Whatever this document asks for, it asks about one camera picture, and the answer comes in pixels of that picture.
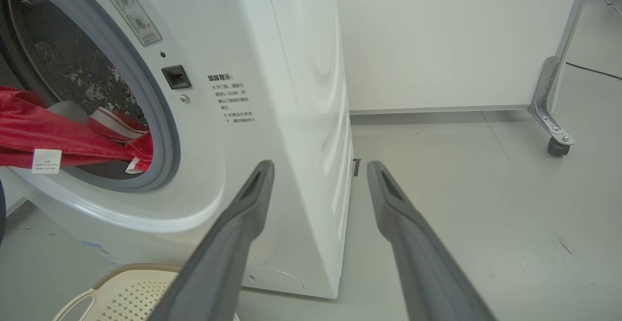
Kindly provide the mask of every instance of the white clothing tag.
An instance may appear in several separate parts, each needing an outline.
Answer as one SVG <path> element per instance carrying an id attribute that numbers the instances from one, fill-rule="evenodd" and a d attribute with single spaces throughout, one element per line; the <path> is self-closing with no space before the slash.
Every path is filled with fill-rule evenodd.
<path id="1" fill-rule="evenodd" d="M 62 150 L 35 149 L 33 174 L 58 174 Z"/>

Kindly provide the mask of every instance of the gray floor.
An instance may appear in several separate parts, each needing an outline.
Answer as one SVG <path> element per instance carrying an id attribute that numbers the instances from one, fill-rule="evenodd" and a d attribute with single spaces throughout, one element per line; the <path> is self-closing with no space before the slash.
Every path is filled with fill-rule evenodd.
<path id="1" fill-rule="evenodd" d="M 620 33 L 622 17 L 588 0 L 569 62 L 622 75 Z M 549 136 L 525 111 L 353 118 L 355 156 L 388 166 L 502 321 L 622 318 L 622 81 L 565 70 L 555 118 L 577 144 L 563 158 L 546 153 Z M 338 299 L 245 289 L 240 319 L 406 320 L 392 254 L 362 167 Z M 110 268 L 35 212 L 2 244 L 0 315 L 49 320 Z"/>

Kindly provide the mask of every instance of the white washing machine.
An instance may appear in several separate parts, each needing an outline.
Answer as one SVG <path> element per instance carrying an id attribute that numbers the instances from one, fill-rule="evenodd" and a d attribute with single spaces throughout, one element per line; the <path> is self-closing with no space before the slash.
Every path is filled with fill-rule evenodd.
<path id="1" fill-rule="evenodd" d="M 242 285 L 336 297 L 353 156 L 336 0 L 3 2 L 18 84 L 48 104 L 125 109 L 153 136 L 143 174 L 13 169 L 40 190 L 38 208 L 115 263 L 180 262 L 271 159 Z"/>

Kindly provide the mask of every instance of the whiteboard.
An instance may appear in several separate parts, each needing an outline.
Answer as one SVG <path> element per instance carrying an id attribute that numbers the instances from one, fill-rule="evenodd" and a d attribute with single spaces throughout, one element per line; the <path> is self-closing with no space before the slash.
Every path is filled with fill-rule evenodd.
<path id="1" fill-rule="evenodd" d="M 338 0 L 351 113 L 526 108 L 582 0 Z"/>

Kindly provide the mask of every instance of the metal bracket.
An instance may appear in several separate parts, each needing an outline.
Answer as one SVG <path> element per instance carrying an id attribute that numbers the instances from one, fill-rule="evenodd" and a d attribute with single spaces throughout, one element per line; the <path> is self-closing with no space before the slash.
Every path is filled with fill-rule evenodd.
<path id="1" fill-rule="evenodd" d="M 575 144 L 575 139 L 555 122 L 547 106 L 549 93 L 551 89 L 553 89 L 553 82 L 558 69 L 559 58 L 555 56 L 547 58 L 542 66 L 542 73 L 540 74 L 540 80 L 538 80 L 534 99 L 531 101 L 531 105 L 527 111 L 533 115 L 558 143 L 562 145 L 573 145 Z"/>

